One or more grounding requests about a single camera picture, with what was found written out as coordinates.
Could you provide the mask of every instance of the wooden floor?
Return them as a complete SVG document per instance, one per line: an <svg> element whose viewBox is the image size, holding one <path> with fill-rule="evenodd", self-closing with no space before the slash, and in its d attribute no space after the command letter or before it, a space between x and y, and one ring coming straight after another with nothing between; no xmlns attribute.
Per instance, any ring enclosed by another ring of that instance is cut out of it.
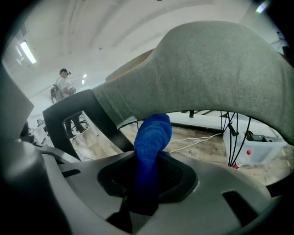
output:
<svg viewBox="0 0 294 235"><path fill-rule="evenodd" d="M121 131L134 143L137 134L137 124L130 124L123 127ZM211 133L173 127L171 141L186 138L208 137L211 135ZM164 151L170 152L192 143L195 143L195 140L169 143ZM91 129L84 134L79 134L77 138L72 141L72 144L82 161L104 158L122 152L102 134L95 136ZM226 148L222 136L215 136L210 140L176 151L175 153L228 167ZM242 166L238 170L256 178L265 185L272 184L283 179L294 170L294 148L293 146L287 145L266 165Z"/></svg>

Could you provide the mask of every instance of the white ceiling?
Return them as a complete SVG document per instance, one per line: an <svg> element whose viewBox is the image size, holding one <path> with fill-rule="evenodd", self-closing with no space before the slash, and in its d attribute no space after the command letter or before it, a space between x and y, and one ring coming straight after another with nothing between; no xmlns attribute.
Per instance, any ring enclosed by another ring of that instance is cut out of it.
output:
<svg viewBox="0 0 294 235"><path fill-rule="evenodd" d="M42 0L24 24L26 35L16 35L2 61L29 98L47 92L61 68L71 71L78 89L91 88L187 22L241 23L267 42L277 41L277 28L255 12L257 7L249 0ZM24 40L37 63L31 64L20 48Z"/></svg>

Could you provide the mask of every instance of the gray fabric cushion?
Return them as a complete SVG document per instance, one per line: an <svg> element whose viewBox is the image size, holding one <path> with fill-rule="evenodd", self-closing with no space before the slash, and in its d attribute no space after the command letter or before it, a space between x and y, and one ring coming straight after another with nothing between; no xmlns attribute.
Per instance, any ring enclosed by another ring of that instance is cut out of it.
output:
<svg viewBox="0 0 294 235"><path fill-rule="evenodd" d="M223 110L261 120L294 144L294 69L235 23L180 25L143 63L93 92L116 125L131 116Z"/></svg>

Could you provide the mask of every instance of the person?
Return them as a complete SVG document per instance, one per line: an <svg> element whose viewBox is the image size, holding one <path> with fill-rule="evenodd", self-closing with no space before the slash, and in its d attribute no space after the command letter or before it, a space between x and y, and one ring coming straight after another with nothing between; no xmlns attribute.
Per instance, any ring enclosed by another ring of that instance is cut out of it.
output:
<svg viewBox="0 0 294 235"><path fill-rule="evenodd" d="M60 70L59 72L59 78L57 79L56 85L59 88L61 95L57 96L57 101L60 101L66 97L69 97L70 95L73 95L76 91L75 88L73 88L67 81L67 77L68 77L69 72L63 68ZM68 137L71 139L73 137L75 137L76 135L74 135L72 133L72 126L71 126L71 120L73 121L76 129L80 132L80 133L84 133L88 127L84 128L80 123L79 123L79 117L78 115L74 115L71 118L68 118L65 121L65 129L67 131Z"/></svg>

